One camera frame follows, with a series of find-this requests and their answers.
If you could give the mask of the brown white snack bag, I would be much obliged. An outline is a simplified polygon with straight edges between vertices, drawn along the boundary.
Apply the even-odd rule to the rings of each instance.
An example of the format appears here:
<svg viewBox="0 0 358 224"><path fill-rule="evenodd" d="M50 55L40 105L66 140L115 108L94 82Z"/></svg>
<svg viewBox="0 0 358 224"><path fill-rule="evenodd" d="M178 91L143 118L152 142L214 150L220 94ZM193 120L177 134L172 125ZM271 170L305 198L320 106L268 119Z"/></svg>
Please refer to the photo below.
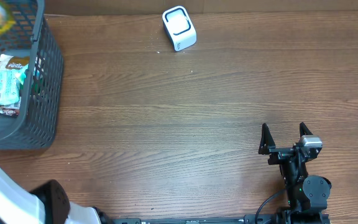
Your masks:
<svg viewBox="0 0 358 224"><path fill-rule="evenodd" d="M25 70L26 71L29 67L29 57L16 57L12 55L2 54L0 56L0 71L1 70ZM20 100L11 105L0 105L0 114L7 115L7 116L17 116L20 112L21 104L21 94Z"/></svg>

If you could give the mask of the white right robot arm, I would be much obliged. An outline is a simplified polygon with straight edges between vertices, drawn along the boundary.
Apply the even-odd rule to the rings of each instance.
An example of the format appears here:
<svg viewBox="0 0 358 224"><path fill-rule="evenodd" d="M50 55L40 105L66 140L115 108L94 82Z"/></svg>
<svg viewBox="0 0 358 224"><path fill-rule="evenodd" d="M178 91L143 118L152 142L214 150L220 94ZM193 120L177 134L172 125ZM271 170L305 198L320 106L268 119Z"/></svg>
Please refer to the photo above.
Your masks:
<svg viewBox="0 0 358 224"><path fill-rule="evenodd" d="M258 208L254 222L264 206L286 193L288 206L280 207L267 223L329 223L323 214L328 207L332 183L325 177L309 175L306 163L317 158L323 149L321 138L314 135L305 123L300 123L299 141L290 147L277 147L267 124L262 125L258 153L268 155L268 164L278 165L285 188L266 199Z"/></svg>

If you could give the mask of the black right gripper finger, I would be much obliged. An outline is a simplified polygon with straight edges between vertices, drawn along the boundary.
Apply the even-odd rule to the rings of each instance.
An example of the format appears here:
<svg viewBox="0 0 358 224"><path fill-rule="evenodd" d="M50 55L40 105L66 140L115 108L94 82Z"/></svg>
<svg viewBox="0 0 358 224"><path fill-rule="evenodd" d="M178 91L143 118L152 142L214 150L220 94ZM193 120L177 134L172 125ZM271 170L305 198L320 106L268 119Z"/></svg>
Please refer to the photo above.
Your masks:
<svg viewBox="0 0 358 224"><path fill-rule="evenodd" d="M269 127L267 126L266 123L263 123L258 153L262 154L262 155L268 155L268 154L271 154L275 148L276 148L276 145L275 145L273 137L270 133Z"/></svg>
<svg viewBox="0 0 358 224"><path fill-rule="evenodd" d="M300 123L299 130L300 130L300 137L313 135L313 133L308 129L308 127L304 122Z"/></svg>

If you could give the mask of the teal snack packet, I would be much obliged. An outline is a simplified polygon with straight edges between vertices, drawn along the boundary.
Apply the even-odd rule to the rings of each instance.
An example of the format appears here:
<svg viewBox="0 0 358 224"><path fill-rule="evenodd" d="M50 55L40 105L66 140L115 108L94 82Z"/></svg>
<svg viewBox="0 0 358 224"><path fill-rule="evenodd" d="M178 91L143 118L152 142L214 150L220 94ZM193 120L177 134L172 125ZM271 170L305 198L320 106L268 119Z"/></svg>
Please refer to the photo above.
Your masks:
<svg viewBox="0 0 358 224"><path fill-rule="evenodd" d="M20 100L20 88L25 78L23 69L0 71L0 105L11 105Z"/></svg>

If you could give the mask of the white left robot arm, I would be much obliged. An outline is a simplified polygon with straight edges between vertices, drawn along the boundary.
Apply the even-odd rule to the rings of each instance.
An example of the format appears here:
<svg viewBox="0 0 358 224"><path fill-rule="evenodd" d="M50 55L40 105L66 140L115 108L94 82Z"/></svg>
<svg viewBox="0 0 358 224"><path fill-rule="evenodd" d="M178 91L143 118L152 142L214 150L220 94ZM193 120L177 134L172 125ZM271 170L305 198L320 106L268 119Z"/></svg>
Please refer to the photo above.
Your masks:
<svg viewBox="0 0 358 224"><path fill-rule="evenodd" d="M26 191L0 168L0 223L102 224L111 220L97 208L69 201L56 180Z"/></svg>

